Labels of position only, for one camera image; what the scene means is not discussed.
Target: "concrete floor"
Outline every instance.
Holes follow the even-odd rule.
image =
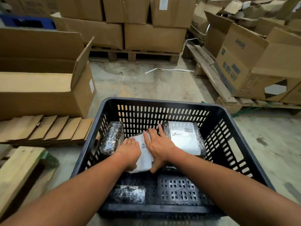
[[[5,27],[0,21],[0,28]],[[190,72],[156,70],[193,70],[189,60],[180,58],[178,66],[155,66],[118,63],[91,63],[97,89],[88,117],[95,117],[103,99],[110,96],[214,103],[215,90],[208,80],[196,79]],[[250,148],[273,183],[277,192],[301,203],[301,120],[288,118],[237,117],[234,119]],[[69,179],[80,147],[48,149],[60,161],[60,167],[49,185],[52,189]],[[95,215],[89,226],[99,225],[237,225],[229,217],[201,222],[113,220]]]

